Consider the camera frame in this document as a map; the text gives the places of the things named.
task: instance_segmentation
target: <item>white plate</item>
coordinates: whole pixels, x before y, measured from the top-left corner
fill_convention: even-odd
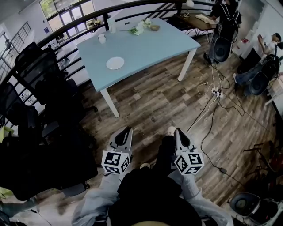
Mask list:
[[[109,59],[106,63],[106,66],[111,70],[117,70],[121,68],[125,63],[125,60],[121,57],[113,57]]]

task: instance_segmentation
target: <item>small bowl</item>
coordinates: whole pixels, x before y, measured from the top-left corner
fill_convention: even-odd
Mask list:
[[[159,25],[151,25],[150,29],[153,30],[153,31],[158,31],[160,29],[160,26]]]

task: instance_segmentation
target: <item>white cable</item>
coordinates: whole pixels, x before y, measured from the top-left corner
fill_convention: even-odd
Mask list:
[[[219,82],[220,82],[220,89],[221,89],[221,92],[222,92],[222,85],[221,85],[221,79],[220,79],[220,75],[219,75],[219,72],[218,72],[218,67],[217,67],[217,63],[216,64],[216,69],[217,69],[217,73],[218,73],[218,78],[219,78]]]
[[[217,100],[217,98],[215,98],[214,101],[213,101],[211,104],[209,104],[208,110],[204,113],[203,116],[201,116],[201,117],[199,118],[199,120],[197,120],[197,121],[191,126],[191,128],[193,128],[193,126],[194,126],[195,124],[197,124],[197,123],[209,112],[210,106],[211,106],[216,100]]]
[[[208,35],[209,35],[209,34],[207,34],[207,43],[210,45],[210,41],[208,40]]]
[[[213,80],[214,89],[215,89],[214,76],[213,76],[213,66],[212,65],[211,65],[211,70],[212,70],[212,80]]]
[[[200,86],[202,86],[202,85],[205,85],[205,84],[206,84],[206,83],[203,83],[203,84],[200,84],[200,85],[198,86],[198,93],[199,93],[199,94],[201,94],[201,95],[205,95],[205,94],[207,94],[207,93],[208,93],[208,91],[209,91],[209,88],[211,87],[211,85],[212,85],[213,83],[212,83],[212,84],[210,84],[210,85],[209,85],[209,87],[208,87],[208,89],[207,89],[207,91],[206,91],[204,94],[202,94],[202,93],[200,93],[200,91],[199,91],[199,87],[200,87]]]

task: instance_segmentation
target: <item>white bottle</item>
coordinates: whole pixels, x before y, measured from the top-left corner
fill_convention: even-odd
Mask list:
[[[116,32],[115,19],[109,18],[109,19],[107,19],[107,23],[108,23],[108,26],[109,26],[110,33],[115,33]]]

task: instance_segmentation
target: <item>gray sleeve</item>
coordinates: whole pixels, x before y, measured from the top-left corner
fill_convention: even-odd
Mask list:
[[[169,175],[176,183],[181,185],[184,199],[193,206],[200,217],[210,216],[218,226],[233,226],[232,217],[215,203],[203,198],[201,190],[192,175],[182,176],[178,170]]]
[[[108,208],[118,200],[119,175],[103,177],[100,187],[87,192],[77,205],[72,226],[93,226],[95,222],[106,222]]]

